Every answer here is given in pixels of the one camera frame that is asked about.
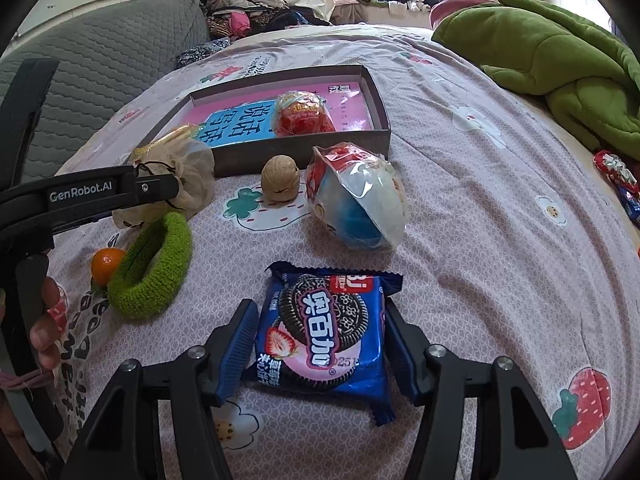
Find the person's left hand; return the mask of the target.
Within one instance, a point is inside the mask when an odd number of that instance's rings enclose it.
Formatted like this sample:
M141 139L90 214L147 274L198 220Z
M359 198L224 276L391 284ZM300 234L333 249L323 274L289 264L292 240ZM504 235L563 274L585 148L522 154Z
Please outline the person's left hand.
M40 366L44 370L54 370L60 364L61 355L56 343L61 337L61 330L56 321L48 313L61 299L60 289L53 278L48 276L43 282L41 298L46 306L43 314L32 326L29 332L29 340L37 351ZM43 479L44 475L35 457L30 452L22 427L12 413L4 393L1 393L1 431L6 437L15 456L21 461L29 477Z

